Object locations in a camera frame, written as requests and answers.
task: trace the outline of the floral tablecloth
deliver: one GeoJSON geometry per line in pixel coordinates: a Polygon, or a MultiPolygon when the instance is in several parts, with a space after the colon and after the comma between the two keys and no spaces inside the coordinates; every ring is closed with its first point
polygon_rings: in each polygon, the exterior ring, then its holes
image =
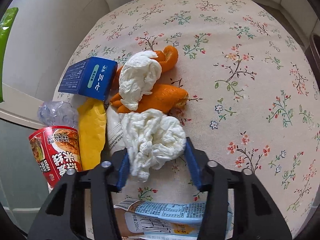
{"type": "MultiPolygon", "coordinates": [[[[91,56],[122,66],[136,52],[167,45],[179,60],[158,83],[189,93],[185,109],[170,115],[210,159],[252,169],[295,236],[318,190],[320,164],[319,89],[299,45],[251,0],[134,0],[101,18],[68,66],[91,56]]],[[[83,101],[58,93],[59,84],[54,100],[83,101]]],[[[206,195],[182,156],[151,170],[146,183],[129,181],[113,200],[126,197],[189,203],[206,195]]]]}

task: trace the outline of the floor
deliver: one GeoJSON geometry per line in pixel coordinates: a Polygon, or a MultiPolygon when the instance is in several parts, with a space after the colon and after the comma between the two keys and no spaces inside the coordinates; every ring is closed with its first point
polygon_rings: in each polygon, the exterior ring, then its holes
{"type": "Polygon", "coordinates": [[[284,17],[284,15],[277,9],[272,8],[267,5],[259,4],[262,8],[264,8],[268,13],[270,13],[281,25],[287,30],[287,32],[295,39],[295,41],[304,48],[304,44],[301,41],[300,37],[294,30],[294,28],[290,25],[288,20],[284,17]]]}

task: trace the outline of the blue medicine box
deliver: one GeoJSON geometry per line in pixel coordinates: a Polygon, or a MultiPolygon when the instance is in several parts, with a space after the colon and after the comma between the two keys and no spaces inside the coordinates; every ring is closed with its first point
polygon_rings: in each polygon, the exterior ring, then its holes
{"type": "Polygon", "coordinates": [[[58,92],[105,100],[109,95],[117,68],[116,61],[89,57],[68,67],[58,92]]]}

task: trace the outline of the green plastic package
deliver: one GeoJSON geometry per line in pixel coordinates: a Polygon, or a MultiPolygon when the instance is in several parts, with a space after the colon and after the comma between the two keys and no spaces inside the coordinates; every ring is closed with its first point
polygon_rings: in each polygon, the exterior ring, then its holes
{"type": "Polygon", "coordinates": [[[4,13],[1,21],[0,21],[0,103],[3,102],[2,96],[2,67],[3,67],[3,59],[4,59],[4,52],[5,47],[7,45],[9,33],[13,24],[13,21],[17,15],[18,8],[10,8],[7,9],[4,13]]]}

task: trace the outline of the yellow paper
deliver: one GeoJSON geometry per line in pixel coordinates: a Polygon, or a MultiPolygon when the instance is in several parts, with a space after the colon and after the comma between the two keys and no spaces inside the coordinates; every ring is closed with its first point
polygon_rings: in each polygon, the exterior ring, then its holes
{"type": "Polygon", "coordinates": [[[103,102],[94,98],[88,98],[78,112],[80,157],[86,171],[100,163],[100,153],[106,141],[107,115],[103,102]]]}

